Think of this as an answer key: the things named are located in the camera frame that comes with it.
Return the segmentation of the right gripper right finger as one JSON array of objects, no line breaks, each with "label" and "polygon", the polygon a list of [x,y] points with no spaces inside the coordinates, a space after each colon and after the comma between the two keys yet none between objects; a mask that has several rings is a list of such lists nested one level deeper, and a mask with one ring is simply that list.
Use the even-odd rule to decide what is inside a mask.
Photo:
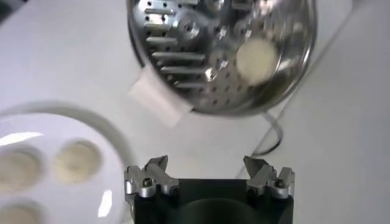
[{"label": "right gripper right finger", "polygon": [[264,159],[245,156],[244,165],[250,179],[246,181],[247,192],[259,197],[270,193],[273,198],[294,196],[295,172],[290,167],[283,167],[279,173]]}]

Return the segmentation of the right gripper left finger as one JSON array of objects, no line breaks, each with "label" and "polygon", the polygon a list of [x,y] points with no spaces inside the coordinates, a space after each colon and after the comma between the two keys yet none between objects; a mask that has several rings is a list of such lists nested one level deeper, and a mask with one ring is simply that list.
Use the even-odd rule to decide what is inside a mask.
[{"label": "right gripper left finger", "polygon": [[151,158],[142,169],[139,166],[129,166],[124,171],[126,198],[133,198],[136,195],[151,198],[156,195],[157,189],[170,197],[179,195],[179,180],[165,172],[167,166],[167,155]]}]

